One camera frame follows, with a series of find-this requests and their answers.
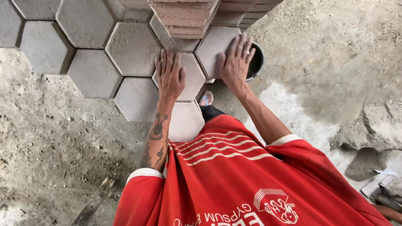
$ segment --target bucket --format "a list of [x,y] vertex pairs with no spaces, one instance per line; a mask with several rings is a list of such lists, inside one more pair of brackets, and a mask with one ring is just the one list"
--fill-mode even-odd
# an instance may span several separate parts
[[265,64],[265,57],[261,47],[257,43],[253,42],[251,44],[251,48],[255,48],[255,54],[251,59],[250,65],[248,67],[246,82],[251,81],[255,77],[257,77],[261,73]]

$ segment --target finger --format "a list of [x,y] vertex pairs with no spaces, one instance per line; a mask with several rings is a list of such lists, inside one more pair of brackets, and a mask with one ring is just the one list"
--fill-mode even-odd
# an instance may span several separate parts
[[186,86],[186,67],[180,68],[179,82],[180,82],[180,85],[182,85],[182,87]]
[[252,60],[252,57],[254,56],[254,53],[255,53],[255,48],[252,48],[251,50],[250,50],[250,54],[247,56],[247,58],[246,58],[246,63],[247,64],[249,64],[250,63],[250,61]]
[[165,49],[162,49],[160,57],[162,59],[161,75],[163,75],[166,71],[166,50]]
[[250,54],[251,44],[252,44],[252,37],[250,37],[250,38],[248,39],[248,42],[247,42],[247,44],[246,44],[246,47],[243,49],[242,59],[245,59],[245,58]]
[[159,62],[159,58],[155,58],[155,67],[156,67],[156,75],[159,78],[161,73],[160,73],[160,62]]
[[178,72],[180,70],[180,60],[181,60],[180,53],[176,53],[176,56],[174,58],[174,63],[173,63],[173,69],[172,69],[172,72],[174,74],[178,74]]
[[240,37],[240,41],[236,47],[236,57],[239,57],[239,58],[242,57],[242,52],[244,49],[244,42],[246,41],[246,38],[247,38],[247,32],[243,32],[242,36]]
[[239,38],[240,38],[239,36],[236,36],[236,37],[233,39],[232,44],[231,44],[231,46],[229,47],[228,58],[232,58],[232,57],[235,56],[236,47],[237,47],[237,44],[239,43]]
[[220,72],[220,74],[222,74],[225,64],[226,64],[226,54],[219,53],[219,72]]
[[173,59],[172,59],[172,52],[170,50],[170,48],[168,48],[168,51],[166,51],[166,71],[167,72],[171,72],[172,71],[172,66],[173,66]]

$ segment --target man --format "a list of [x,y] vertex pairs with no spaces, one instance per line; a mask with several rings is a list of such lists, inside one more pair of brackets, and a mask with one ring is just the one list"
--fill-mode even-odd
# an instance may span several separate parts
[[249,52],[251,42],[246,33],[233,40],[228,53],[219,55],[220,74],[270,145],[210,106],[210,93],[202,102],[206,123],[200,134],[190,142],[171,142],[170,117],[186,76],[180,54],[173,61],[170,50],[162,50],[155,60],[155,122],[114,225],[389,225],[322,152],[293,135],[254,95],[245,82],[255,53]]

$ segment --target right hand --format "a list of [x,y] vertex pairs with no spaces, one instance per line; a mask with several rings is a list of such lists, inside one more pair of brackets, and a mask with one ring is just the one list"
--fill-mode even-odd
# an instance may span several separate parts
[[242,35],[234,38],[227,54],[219,53],[221,78],[236,96],[241,92],[241,88],[247,85],[248,66],[256,51],[255,48],[249,51],[252,37],[244,46],[246,37],[247,32],[243,32]]
[[162,49],[160,57],[160,61],[155,59],[159,87],[158,104],[173,109],[186,85],[186,68],[180,67],[180,53],[176,53],[173,61],[170,48]]

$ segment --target red shirt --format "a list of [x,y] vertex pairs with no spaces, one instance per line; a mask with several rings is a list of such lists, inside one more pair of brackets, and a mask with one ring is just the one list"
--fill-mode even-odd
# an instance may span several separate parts
[[133,172],[113,225],[390,225],[295,135],[264,147],[220,115],[194,140],[170,144],[166,179],[150,168]]

